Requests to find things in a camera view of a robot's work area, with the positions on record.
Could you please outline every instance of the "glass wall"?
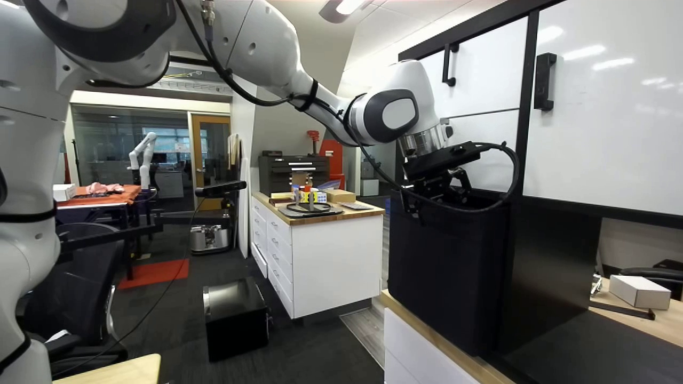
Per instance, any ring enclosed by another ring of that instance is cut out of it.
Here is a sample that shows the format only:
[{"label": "glass wall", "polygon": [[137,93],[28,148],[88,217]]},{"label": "glass wall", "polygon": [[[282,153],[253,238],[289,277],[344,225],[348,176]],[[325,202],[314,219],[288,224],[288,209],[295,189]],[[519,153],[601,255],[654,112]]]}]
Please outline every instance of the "glass wall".
[{"label": "glass wall", "polygon": [[91,181],[135,183],[137,174],[127,171],[127,152],[146,133],[155,133],[154,161],[159,197],[183,199],[192,187],[185,112],[73,106],[73,127],[81,185]]}]

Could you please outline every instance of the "black trash can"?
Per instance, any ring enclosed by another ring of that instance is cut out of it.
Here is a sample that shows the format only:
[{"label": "black trash can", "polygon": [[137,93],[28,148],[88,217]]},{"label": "black trash can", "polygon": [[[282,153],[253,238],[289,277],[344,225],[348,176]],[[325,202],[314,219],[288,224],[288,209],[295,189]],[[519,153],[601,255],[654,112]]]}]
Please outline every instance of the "black trash can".
[{"label": "black trash can", "polygon": [[268,344],[267,303],[252,277],[204,286],[209,361],[222,361]]},{"label": "black trash can", "polygon": [[[495,200],[470,199],[460,209]],[[453,213],[424,205],[417,217],[391,206],[387,293],[455,346],[479,354],[497,341],[510,206]]]}]

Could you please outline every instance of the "wooden countertop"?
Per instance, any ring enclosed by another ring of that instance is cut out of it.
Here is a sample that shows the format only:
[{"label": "wooden countertop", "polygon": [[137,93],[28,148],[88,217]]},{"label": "wooden countertop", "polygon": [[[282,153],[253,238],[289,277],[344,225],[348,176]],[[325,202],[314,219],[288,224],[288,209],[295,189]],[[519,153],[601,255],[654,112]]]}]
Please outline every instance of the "wooden countertop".
[{"label": "wooden countertop", "polygon": [[[608,282],[601,282],[601,287],[591,300],[614,305],[614,308],[628,308],[628,303],[618,300],[616,296],[608,295]],[[670,300],[667,311],[654,311],[654,320],[621,314],[621,311],[608,311],[599,308],[591,308],[592,314],[599,314],[608,320],[614,320],[618,325],[624,325],[630,329],[636,329],[639,332],[647,332],[651,337],[656,337],[662,341],[673,344],[683,348],[683,303]]]},{"label": "wooden countertop", "polygon": [[392,309],[399,318],[402,318],[402,321],[407,321],[415,332],[419,332],[427,341],[431,341],[437,350],[441,350],[453,363],[464,368],[473,380],[486,381],[486,384],[512,381],[486,361],[470,357],[468,351],[453,346],[437,330],[432,330],[429,325],[415,318],[410,309],[405,309],[396,298],[392,298],[387,290],[381,290],[380,303]]},{"label": "wooden countertop", "polygon": [[[601,283],[601,290],[591,300],[631,309],[628,303],[608,295],[608,282]],[[470,357],[468,351],[453,346],[447,338],[434,332],[429,325],[415,318],[410,309],[405,309],[396,298],[392,298],[387,290],[381,290],[380,303],[392,309],[399,318],[402,318],[415,332],[419,332],[427,341],[431,341],[437,350],[441,350],[453,363],[457,363],[478,381],[512,381],[486,361]],[[654,311],[654,320],[609,311],[609,309],[599,309],[599,308],[589,308],[589,311],[683,348],[683,332],[680,332],[683,303],[680,300],[670,300],[667,311]]]},{"label": "wooden countertop", "polygon": [[284,213],[279,212],[279,206],[284,206],[285,202],[271,205],[271,200],[268,200],[265,193],[260,193],[260,191],[253,191],[253,199],[258,199],[265,206],[268,206],[279,219],[284,219],[284,222],[289,224],[289,225],[384,216],[384,209],[373,206],[373,205],[366,205],[366,202],[361,202],[361,205],[366,205],[366,206],[371,206],[371,209],[366,209],[366,212],[351,212],[351,209],[344,209],[344,206],[338,206],[338,205],[333,205],[333,206],[338,206],[344,213],[338,213],[338,216],[315,216],[315,217],[288,217],[288,216],[284,216]]},{"label": "wooden countertop", "polygon": [[157,384],[159,366],[162,357],[146,354],[79,376],[67,376],[58,380],[55,384]]}]

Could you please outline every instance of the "white box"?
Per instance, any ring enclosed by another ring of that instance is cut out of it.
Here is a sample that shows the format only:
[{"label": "white box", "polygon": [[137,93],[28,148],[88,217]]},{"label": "white box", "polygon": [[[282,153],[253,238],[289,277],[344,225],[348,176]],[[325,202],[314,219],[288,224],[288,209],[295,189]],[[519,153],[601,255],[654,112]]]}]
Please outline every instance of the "white box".
[{"label": "white box", "polygon": [[378,197],[380,193],[380,180],[361,180],[363,197]]},{"label": "white box", "polygon": [[53,183],[50,185],[50,197],[58,202],[71,200],[76,193],[76,185],[75,183]]},{"label": "white box", "polygon": [[656,311],[665,311],[670,300],[670,290],[639,274],[613,274],[609,295],[634,308]]}]

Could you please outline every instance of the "white cabinet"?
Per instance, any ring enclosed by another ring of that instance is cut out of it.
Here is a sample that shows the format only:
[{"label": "white cabinet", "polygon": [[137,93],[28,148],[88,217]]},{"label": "white cabinet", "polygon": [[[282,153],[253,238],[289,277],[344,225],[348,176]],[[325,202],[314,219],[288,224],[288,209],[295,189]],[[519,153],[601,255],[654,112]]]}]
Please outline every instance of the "white cabinet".
[{"label": "white cabinet", "polygon": [[532,111],[525,193],[683,216],[683,1],[540,13],[554,111]]},{"label": "white cabinet", "polygon": [[380,295],[381,212],[331,222],[284,222],[252,197],[252,255],[289,318]]},{"label": "white cabinet", "polygon": [[460,42],[450,56],[457,85],[441,84],[443,50],[422,59],[437,117],[519,108],[526,20]]}]

